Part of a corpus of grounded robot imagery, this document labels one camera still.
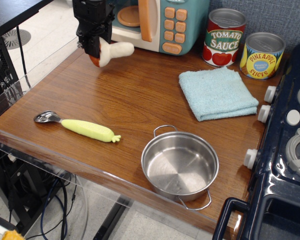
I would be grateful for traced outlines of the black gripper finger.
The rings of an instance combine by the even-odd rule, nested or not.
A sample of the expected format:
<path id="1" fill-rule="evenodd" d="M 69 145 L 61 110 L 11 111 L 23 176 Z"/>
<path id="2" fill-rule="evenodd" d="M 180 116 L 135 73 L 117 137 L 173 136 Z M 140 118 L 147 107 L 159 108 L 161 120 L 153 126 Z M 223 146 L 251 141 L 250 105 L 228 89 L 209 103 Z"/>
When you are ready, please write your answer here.
<path id="1" fill-rule="evenodd" d="M 86 37 L 84 35 L 78 35 L 78 42 L 77 42 L 77 46 L 79 48 L 82 48 L 82 49 L 86 49 L 86 45 L 87 45 L 87 41 L 86 41 Z"/>
<path id="2" fill-rule="evenodd" d="M 98 36 L 86 37 L 83 41 L 83 48 L 86 54 L 94 57 L 100 57 L 100 38 Z"/>

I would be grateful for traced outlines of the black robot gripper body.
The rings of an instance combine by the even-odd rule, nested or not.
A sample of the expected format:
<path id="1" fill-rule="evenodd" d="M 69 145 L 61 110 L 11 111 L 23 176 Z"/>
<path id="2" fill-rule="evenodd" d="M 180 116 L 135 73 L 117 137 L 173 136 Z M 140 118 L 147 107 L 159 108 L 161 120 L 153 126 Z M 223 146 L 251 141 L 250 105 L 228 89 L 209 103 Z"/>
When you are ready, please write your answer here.
<path id="1" fill-rule="evenodd" d="M 74 17 L 78 20 L 76 35 L 99 37 L 111 42 L 115 5 L 106 0 L 74 0 Z"/>

